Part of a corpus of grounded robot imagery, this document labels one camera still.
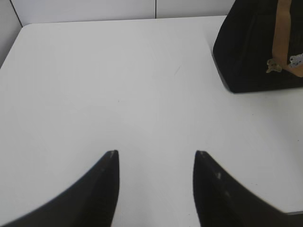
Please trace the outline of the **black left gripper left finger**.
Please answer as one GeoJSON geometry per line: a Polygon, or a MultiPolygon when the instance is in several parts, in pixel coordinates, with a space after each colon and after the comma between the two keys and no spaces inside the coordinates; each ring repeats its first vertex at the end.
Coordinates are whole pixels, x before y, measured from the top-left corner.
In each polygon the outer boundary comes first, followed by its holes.
{"type": "Polygon", "coordinates": [[[119,195],[119,153],[106,152],[71,187],[8,227],[109,227],[119,195]]]}

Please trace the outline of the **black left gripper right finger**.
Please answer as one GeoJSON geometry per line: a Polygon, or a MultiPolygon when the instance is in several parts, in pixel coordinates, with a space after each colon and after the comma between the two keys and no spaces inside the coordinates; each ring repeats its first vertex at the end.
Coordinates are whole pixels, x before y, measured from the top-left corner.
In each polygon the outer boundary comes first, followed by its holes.
{"type": "Polygon", "coordinates": [[[206,151],[197,151],[193,196],[203,227],[301,227],[301,213],[283,213],[246,189],[206,151]]]}

